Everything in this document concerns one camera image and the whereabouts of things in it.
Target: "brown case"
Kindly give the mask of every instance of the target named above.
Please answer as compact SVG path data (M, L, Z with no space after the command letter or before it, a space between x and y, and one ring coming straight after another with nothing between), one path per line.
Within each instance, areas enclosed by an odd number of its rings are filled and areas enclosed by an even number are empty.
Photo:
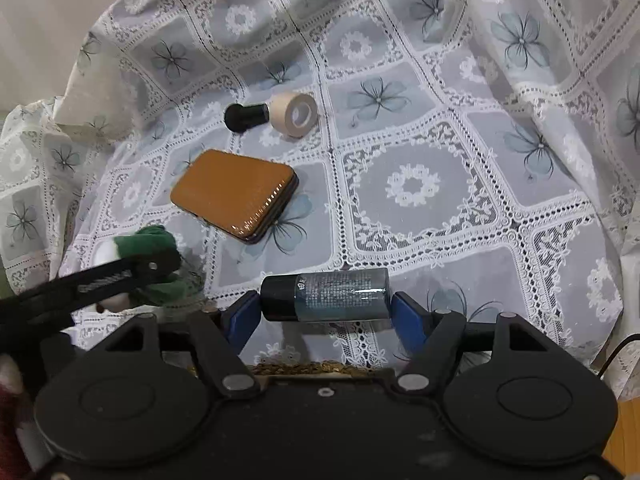
M247 243L256 243L298 186L293 168L207 150L171 190L171 202Z

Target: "wire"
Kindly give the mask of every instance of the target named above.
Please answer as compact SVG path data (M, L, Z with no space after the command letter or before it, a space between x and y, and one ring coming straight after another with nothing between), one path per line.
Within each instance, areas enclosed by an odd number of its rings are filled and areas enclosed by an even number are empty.
M607 358L606 362L604 363L604 366L600 369L598 373L598 378L601 378L604 375L604 372L607 371L607 368L609 368L609 365L613 362L613 359L615 359L618 356L620 351L629 343L632 343L633 341L640 341L640 334L629 335L625 337L618 346L616 346L616 349L611 353L611 355Z

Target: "green plush toy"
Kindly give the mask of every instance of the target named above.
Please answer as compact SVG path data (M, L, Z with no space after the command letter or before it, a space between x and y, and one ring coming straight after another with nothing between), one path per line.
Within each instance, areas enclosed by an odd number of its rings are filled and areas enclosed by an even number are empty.
M134 254L153 254L169 248L176 249L174 236L164 226L150 225L135 234L103 241L96 249L92 263L95 267ZM101 301L100 306L111 312L120 312L141 304L163 306L182 300L188 293L188 284L172 272L161 283L147 285L128 294L117 294Z

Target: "tape roll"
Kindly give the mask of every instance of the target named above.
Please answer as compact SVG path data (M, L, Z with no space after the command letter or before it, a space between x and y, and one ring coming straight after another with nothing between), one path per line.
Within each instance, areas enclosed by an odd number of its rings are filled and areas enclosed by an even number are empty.
M318 105L308 94L283 92L267 105L271 126L281 134L302 137L318 122Z

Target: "transparent bottle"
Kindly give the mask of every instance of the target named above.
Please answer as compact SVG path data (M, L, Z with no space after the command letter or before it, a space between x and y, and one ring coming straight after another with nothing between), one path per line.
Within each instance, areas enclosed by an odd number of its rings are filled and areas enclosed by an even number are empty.
M336 270L267 276L260 288L270 321L354 321L389 317L389 273Z

